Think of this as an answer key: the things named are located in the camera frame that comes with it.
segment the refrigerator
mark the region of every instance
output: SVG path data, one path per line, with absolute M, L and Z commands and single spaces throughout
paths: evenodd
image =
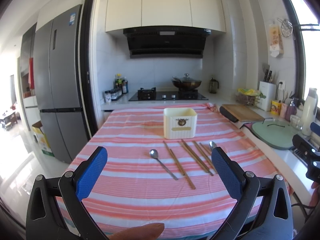
M 44 133 L 54 156 L 66 163 L 86 145 L 89 127 L 81 100 L 78 30 L 81 5 L 36 31 L 34 82 Z

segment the basket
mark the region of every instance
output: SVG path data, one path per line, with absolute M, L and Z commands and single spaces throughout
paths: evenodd
M 187 139 L 196 135 L 197 113 L 192 108 L 165 108 L 163 121 L 166 139 Z
M 242 105 L 255 106 L 259 99 L 257 96 L 247 96 L 241 93 L 236 94 L 236 101 Z

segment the paper bag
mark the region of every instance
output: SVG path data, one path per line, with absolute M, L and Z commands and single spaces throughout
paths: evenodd
M 280 34 L 280 27 L 277 24 L 269 25 L 269 50 L 272 57 L 277 57 L 279 54 L 284 53 L 282 37 Z

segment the deer logo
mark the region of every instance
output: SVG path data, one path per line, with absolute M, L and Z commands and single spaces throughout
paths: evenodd
M 189 119 L 176 119 L 176 120 L 178 121 L 179 126 L 184 126 L 184 125 L 186 125 L 186 123 Z

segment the white countertop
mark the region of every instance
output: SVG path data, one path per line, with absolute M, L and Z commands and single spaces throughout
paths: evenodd
M 212 103 L 216 104 L 218 107 L 222 104 L 236 104 L 235 101 L 223 99 L 217 94 L 210 94 L 206 91 L 200 91 L 200 93 L 209 100 L 129 101 L 129 99 L 135 94 L 129 93 L 123 95 L 118 101 L 102 104 L 101 109 L 102 111 L 112 111 L 126 108 L 145 108 L 152 106 L 169 106 L 192 103 Z M 276 117 L 270 112 L 265 112 L 256 107 L 252 107 L 251 109 L 264 118 Z M 240 128 L 243 123 L 237 122 L 234 125 Z M 304 164 L 302 164 L 302 162 L 291 151 L 271 148 L 266 143 L 255 137 L 247 128 L 242 128 L 241 131 L 257 145 L 257 147 L 267 156 L 267 158 L 273 163 L 279 172 L 282 173 L 290 186 L 296 192 L 297 196 L 300 198 L 301 202 L 305 205 L 308 205 L 313 193 L 313 189 L 311 189 L 311 184 L 313 181 L 306 177 L 306 166 L 304 166 Z

